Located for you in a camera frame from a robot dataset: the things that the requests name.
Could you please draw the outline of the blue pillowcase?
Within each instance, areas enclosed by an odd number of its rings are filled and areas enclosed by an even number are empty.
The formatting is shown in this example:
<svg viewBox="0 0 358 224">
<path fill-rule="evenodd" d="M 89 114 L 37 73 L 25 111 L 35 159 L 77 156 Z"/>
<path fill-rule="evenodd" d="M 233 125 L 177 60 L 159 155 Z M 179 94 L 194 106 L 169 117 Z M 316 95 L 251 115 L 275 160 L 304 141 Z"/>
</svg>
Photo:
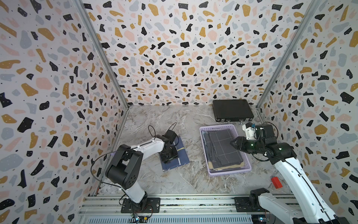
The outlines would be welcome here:
<svg viewBox="0 0 358 224">
<path fill-rule="evenodd" d="M 161 159 L 161 166 L 164 172 L 186 165 L 190 162 L 184 144 L 179 136 L 175 139 L 174 144 L 172 146 L 175 146 L 178 152 L 178 158 L 175 158 L 174 160 L 168 163 L 162 162 Z"/>
</svg>

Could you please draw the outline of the lilac plastic basket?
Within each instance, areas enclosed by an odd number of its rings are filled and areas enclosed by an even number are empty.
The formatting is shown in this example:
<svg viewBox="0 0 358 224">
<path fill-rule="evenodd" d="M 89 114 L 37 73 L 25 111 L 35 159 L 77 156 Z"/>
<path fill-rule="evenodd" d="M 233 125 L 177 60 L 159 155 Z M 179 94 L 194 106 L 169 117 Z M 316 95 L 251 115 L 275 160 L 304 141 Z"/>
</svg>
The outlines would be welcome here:
<svg viewBox="0 0 358 224">
<path fill-rule="evenodd" d="M 230 144 L 238 136 L 232 124 L 200 128 L 201 142 L 210 176 L 248 173 L 252 170 L 247 155 Z"/>
</svg>

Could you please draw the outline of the beige grey pillowcase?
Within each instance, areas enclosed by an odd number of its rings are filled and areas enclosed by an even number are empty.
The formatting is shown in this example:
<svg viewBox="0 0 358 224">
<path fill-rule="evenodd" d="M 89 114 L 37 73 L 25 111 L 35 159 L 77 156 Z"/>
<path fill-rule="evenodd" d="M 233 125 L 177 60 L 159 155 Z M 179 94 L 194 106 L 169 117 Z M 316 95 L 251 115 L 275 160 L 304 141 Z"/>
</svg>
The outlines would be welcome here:
<svg viewBox="0 0 358 224">
<path fill-rule="evenodd" d="M 238 168 L 242 168 L 244 166 L 245 166 L 245 162 L 242 162 L 240 164 L 233 164 L 233 165 L 230 165 L 230 166 L 214 168 L 213 164 L 211 162 L 208 163 L 208 168 L 211 169 L 211 170 L 215 170 L 215 171 L 221 171 L 221 170 L 227 170 L 227 169 L 238 169 Z"/>
</svg>

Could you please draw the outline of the grey checked pillowcase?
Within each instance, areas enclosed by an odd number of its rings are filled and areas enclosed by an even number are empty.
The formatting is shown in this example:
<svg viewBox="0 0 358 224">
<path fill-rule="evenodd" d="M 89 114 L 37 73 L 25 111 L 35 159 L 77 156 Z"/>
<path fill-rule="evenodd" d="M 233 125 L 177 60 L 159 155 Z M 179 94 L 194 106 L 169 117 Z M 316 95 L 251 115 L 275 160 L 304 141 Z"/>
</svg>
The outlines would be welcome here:
<svg viewBox="0 0 358 224">
<path fill-rule="evenodd" d="M 229 129 L 203 131 L 202 137 L 204 140 L 204 150 L 207 162 L 211 162 L 214 168 L 230 166 L 244 162 L 240 151 L 234 149 L 230 145 L 230 142 L 234 139 L 234 136 Z M 231 170 L 237 169 L 227 169 L 221 171 L 209 169 L 211 173 L 222 171 L 226 172 Z"/>
</svg>

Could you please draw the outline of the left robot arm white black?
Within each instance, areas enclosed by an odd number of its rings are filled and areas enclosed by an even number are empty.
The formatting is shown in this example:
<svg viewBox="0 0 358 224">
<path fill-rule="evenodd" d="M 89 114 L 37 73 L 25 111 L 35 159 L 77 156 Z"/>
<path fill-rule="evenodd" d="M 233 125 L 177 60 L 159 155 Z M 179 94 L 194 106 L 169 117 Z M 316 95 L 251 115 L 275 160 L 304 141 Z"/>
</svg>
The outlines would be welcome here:
<svg viewBox="0 0 358 224">
<path fill-rule="evenodd" d="M 146 196 L 146 192 L 137 183 L 142 161 L 154 154 L 159 154 L 163 163 L 178 158 L 177 137 L 173 130 L 167 130 L 164 135 L 156 135 L 135 146 L 121 145 L 107 167 L 105 176 L 120 186 L 133 203 L 141 204 Z"/>
</svg>

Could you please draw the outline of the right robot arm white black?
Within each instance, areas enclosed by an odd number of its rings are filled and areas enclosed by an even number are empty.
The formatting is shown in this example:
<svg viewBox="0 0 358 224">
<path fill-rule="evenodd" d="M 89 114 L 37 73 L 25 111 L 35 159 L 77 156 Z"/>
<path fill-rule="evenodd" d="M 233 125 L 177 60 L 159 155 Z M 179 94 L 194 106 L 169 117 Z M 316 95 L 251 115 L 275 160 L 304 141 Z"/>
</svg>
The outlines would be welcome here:
<svg viewBox="0 0 358 224">
<path fill-rule="evenodd" d="M 304 173 L 296 153 L 288 143 L 278 143 L 271 125 L 242 126 L 245 136 L 231 141 L 234 149 L 251 155 L 262 155 L 282 175 L 300 209 L 294 209 L 277 199 L 267 189 L 250 192 L 248 206 L 253 211 L 264 209 L 285 224 L 347 224 L 325 202 Z"/>
</svg>

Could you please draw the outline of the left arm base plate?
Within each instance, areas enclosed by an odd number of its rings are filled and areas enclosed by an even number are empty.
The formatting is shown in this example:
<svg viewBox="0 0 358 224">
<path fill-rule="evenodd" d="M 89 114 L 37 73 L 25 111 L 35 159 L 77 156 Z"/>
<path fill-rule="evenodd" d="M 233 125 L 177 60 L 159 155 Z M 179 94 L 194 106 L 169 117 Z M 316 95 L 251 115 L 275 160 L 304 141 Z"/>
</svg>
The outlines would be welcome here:
<svg viewBox="0 0 358 224">
<path fill-rule="evenodd" d="M 161 198 L 159 197 L 148 197 L 144 198 L 140 203 L 135 203 L 126 198 L 123 200 L 121 213 L 159 213 L 160 201 Z"/>
</svg>

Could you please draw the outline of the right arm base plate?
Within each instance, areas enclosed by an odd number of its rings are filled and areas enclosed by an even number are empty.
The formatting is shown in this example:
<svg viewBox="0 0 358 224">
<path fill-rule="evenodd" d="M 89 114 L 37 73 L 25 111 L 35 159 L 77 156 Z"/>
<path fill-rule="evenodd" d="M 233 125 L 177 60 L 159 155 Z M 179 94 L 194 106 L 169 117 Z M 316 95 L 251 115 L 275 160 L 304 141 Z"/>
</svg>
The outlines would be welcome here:
<svg viewBox="0 0 358 224">
<path fill-rule="evenodd" d="M 249 197 L 234 197 L 236 212 L 269 212 L 268 210 L 250 202 Z"/>
</svg>

